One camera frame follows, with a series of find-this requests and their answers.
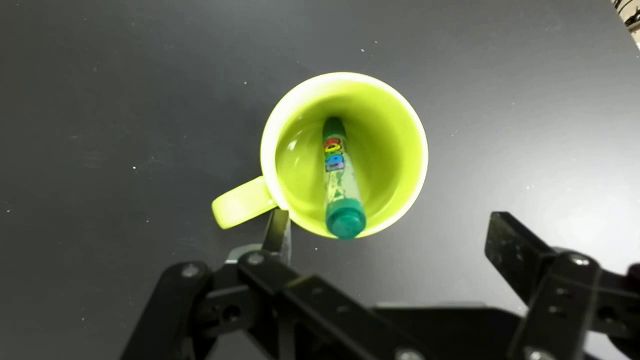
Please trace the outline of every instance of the green marker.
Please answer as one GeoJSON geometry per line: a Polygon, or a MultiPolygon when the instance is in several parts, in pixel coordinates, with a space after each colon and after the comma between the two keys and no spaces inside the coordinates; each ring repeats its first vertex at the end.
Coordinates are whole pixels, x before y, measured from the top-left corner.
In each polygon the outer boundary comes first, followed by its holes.
{"type": "Polygon", "coordinates": [[[347,155],[347,130],[341,119],[326,121],[322,141],[326,229],[341,241],[352,241],[364,231],[367,217],[361,205],[354,166],[347,155]]]}

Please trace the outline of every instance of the lime green mug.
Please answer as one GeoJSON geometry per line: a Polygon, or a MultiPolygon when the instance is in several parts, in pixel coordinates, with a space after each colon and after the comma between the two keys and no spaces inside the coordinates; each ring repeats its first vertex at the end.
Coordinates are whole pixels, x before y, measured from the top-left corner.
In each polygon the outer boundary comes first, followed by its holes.
{"type": "Polygon", "coordinates": [[[359,238],[404,217],[429,169],[422,123],[393,87],[364,74],[332,73],[298,85],[276,104],[260,142],[263,177],[212,202],[219,227],[233,229],[279,207],[301,229],[337,238],[325,221],[322,127],[330,116],[345,123],[367,212],[359,238]]]}

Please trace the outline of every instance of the table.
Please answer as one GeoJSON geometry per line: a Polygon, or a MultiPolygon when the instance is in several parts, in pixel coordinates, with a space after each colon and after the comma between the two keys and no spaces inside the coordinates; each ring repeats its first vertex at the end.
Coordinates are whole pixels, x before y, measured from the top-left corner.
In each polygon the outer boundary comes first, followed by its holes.
{"type": "MultiPolygon", "coordinates": [[[[332,71],[414,104],[429,181],[370,241],[296,231],[298,273],[369,307],[523,313],[483,255],[492,210],[610,270],[640,258],[640,54],[605,0],[11,0],[0,51],[0,358],[117,358],[166,267],[263,237],[208,205],[259,174],[279,98],[332,71]]],[[[259,358],[244,342],[221,356],[259,358]]]]}

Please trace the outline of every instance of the mug handle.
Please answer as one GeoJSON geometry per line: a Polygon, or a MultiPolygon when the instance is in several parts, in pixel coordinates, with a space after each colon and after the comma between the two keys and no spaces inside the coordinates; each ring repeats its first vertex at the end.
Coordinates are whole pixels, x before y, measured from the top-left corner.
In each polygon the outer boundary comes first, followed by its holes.
{"type": "Polygon", "coordinates": [[[235,229],[276,208],[265,177],[237,186],[212,202],[212,212],[221,229],[235,229]]]}

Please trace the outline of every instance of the dark gray surface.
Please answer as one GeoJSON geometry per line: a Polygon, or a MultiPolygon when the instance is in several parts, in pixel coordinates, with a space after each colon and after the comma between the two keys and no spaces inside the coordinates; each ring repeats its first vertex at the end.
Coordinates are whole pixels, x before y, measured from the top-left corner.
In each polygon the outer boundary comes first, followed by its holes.
{"type": "Polygon", "coordinates": [[[521,313],[483,255],[490,210],[624,270],[638,59],[607,0],[2,2],[0,358],[117,358],[163,268],[260,237],[265,221],[219,231],[208,201],[259,174],[276,101],[330,71],[407,94],[431,170],[380,237],[296,232],[296,270],[364,304],[521,313]]]}

